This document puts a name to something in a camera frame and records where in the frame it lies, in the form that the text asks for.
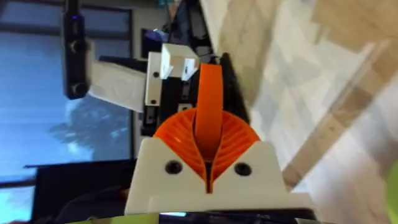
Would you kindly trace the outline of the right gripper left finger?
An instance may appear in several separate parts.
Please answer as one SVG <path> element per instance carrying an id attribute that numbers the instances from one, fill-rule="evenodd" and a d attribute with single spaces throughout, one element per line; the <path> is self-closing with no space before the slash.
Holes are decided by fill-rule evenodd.
<path id="1" fill-rule="evenodd" d="M 205 165 L 193 137 L 194 117 L 194 109 L 183 110 L 142 142 L 127 215 L 209 210 Z"/>

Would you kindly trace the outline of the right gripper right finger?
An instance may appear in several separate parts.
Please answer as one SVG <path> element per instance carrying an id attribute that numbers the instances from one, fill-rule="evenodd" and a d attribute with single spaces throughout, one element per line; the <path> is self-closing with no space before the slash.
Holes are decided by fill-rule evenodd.
<path id="1" fill-rule="evenodd" d="M 212 161 L 209 192 L 232 195 L 285 190 L 272 144 L 261 141 L 243 119 L 223 111 L 223 126 Z"/>

